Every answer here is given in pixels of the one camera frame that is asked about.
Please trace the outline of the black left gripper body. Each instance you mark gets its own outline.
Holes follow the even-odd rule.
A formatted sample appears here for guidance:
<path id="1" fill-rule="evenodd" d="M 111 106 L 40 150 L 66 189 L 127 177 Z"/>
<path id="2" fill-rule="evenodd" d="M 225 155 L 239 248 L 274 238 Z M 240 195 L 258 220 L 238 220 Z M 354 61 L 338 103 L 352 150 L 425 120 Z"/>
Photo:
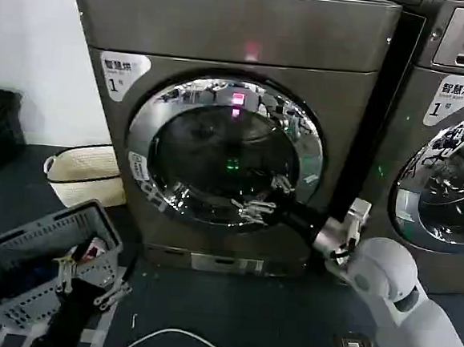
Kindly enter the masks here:
<path id="1" fill-rule="evenodd" d="M 73 279 L 71 283 L 73 289 L 61 301 L 48 329 L 30 347 L 78 347 L 88 321 L 99 312 L 94 305 L 95 298 L 105 290 L 81 279 Z"/>

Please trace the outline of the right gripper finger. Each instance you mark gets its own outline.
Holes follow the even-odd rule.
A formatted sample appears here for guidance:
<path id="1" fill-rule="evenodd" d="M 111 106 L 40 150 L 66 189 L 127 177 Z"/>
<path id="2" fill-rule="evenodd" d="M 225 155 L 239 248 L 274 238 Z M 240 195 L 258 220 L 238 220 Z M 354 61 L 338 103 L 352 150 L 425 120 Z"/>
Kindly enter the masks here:
<path id="1" fill-rule="evenodd" d="M 276 210 L 276 204 L 262 200 L 236 201 L 235 207 L 241 219 L 260 222 L 264 222 L 263 216 L 272 215 Z"/>
<path id="2" fill-rule="evenodd" d="M 285 196 L 290 196 L 294 193 L 294 187 L 286 176 L 275 175 L 271 180 L 271 187 L 274 191 L 280 191 Z"/>

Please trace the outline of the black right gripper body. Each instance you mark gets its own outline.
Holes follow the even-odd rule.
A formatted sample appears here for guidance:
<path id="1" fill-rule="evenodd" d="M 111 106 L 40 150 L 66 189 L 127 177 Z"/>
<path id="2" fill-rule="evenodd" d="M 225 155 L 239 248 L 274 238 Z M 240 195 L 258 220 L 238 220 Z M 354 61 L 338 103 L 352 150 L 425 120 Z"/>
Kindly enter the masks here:
<path id="1" fill-rule="evenodd" d="M 272 214 L 272 222 L 288 225 L 307 244 L 313 244 L 329 218 L 327 214 L 295 200 L 293 195 L 275 192 L 273 202 L 276 208 Z"/>

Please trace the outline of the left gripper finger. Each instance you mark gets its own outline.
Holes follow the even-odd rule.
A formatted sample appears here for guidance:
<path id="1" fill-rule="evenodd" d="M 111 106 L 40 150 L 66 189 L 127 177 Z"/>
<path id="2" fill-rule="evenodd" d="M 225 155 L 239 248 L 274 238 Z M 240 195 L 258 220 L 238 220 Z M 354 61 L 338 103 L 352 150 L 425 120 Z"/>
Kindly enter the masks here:
<path id="1" fill-rule="evenodd" d="M 72 280 L 75 273 L 75 261 L 72 257 L 55 258 L 58 265 L 58 274 L 55 279 L 56 293 L 68 295 L 73 290 Z"/>
<path id="2" fill-rule="evenodd" d="M 93 300 L 93 305 L 98 309 L 109 309 L 127 294 L 132 292 L 132 287 L 126 283 L 114 284 L 106 293 Z"/>

